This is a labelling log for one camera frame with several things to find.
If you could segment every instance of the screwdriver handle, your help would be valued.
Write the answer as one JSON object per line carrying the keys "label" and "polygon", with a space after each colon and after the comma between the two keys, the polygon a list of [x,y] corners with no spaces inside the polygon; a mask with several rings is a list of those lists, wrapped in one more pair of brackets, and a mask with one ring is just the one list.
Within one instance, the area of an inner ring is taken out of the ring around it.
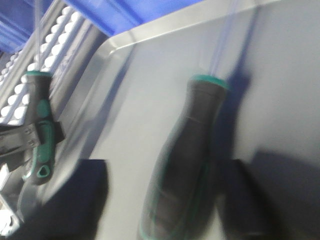
{"label": "screwdriver handle", "polygon": [[139,235],[175,239],[190,210],[201,168],[209,154],[212,123],[226,95],[227,84],[209,75],[190,83],[187,113],[169,152],[159,159],[160,178],[151,186],[142,214]]}
{"label": "screwdriver handle", "polygon": [[49,102],[52,75],[48,72],[28,71],[26,77],[29,104],[24,124],[36,123],[42,144],[31,150],[32,164],[23,179],[41,185],[51,178],[55,162],[55,125]]}

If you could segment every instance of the metal panel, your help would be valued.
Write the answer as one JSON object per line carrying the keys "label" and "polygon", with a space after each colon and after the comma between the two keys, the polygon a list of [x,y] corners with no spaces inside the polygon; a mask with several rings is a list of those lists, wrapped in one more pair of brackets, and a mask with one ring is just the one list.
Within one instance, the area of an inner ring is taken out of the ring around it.
{"label": "metal panel", "polygon": [[[188,80],[208,72],[228,3],[206,0],[114,36],[86,68],[60,117],[67,140],[46,197],[76,159],[106,159],[110,193],[96,239],[136,238],[154,164],[182,112]],[[283,220],[316,235],[320,4],[263,4],[243,1],[237,13],[218,72],[232,91],[213,148],[245,161]],[[202,239],[223,239],[213,223]]]}

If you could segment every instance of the metal shaft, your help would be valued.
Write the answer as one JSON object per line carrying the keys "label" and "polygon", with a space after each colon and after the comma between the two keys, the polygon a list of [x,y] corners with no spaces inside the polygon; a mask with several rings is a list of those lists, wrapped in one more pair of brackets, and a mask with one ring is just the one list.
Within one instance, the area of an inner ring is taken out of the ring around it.
{"label": "metal shaft", "polygon": [[235,12],[238,8],[239,2],[240,0],[232,0],[228,8],[224,25],[219,34],[218,43],[212,55],[212,60],[209,67],[209,74],[211,76],[216,76],[217,74],[217,70],[219,68],[224,50],[227,45],[228,36],[232,28],[232,23],[233,23]]}
{"label": "metal shaft", "polygon": [[41,45],[41,9],[42,0],[34,0],[34,34],[35,34],[35,70],[41,69],[40,45]]}

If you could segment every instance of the black clip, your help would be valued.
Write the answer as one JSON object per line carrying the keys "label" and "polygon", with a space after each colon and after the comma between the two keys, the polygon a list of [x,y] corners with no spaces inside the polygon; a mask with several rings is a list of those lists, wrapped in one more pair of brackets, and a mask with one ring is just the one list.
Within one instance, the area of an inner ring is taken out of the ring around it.
{"label": "black clip", "polygon": [[33,149],[40,144],[35,123],[22,126],[0,124],[0,158]]}

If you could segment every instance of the blue cover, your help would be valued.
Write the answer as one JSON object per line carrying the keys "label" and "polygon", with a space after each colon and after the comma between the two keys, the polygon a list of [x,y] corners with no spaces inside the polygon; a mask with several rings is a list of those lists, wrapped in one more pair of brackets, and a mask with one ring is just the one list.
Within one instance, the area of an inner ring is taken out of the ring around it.
{"label": "blue cover", "polygon": [[65,0],[113,36],[201,0]]}
{"label": "blue cover", "polygon": [[[43,0],[43,12],[53,0]],[[1,0],[0,50],[21,50],[34,31],[34,0]]]}

